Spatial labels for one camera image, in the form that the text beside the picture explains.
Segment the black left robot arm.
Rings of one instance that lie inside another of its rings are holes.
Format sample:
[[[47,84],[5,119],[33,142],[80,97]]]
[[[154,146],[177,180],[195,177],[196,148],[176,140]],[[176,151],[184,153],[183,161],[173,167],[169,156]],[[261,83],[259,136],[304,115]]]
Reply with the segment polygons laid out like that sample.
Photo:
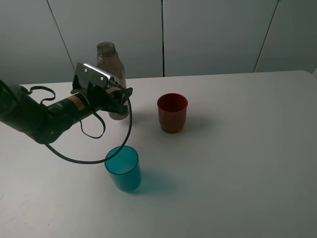
[[[26,89],[21,85],[0,82],[0,120],[22,132],[39,144],[55,142],[74,124],[106,111],[119,115],[128,112],[127,99],[133,89],[118,89],[113,78],[98,85],[89,79],[74,76],[71,96],[46,106],[44,100],[37,103],[30,95],[35,90],[54,90],[45,86]]]

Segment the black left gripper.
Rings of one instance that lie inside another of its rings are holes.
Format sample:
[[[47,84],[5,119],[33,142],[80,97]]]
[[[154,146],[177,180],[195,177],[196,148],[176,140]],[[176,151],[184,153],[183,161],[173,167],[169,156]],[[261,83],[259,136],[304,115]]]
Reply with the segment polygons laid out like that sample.
[[[87,88],[80,88],[77,80],[72,81],[70,100],[80,112],[106,111],[125,115],[128,106],[124,103],[133,93],[133,88],[102,88],[89,83]]]

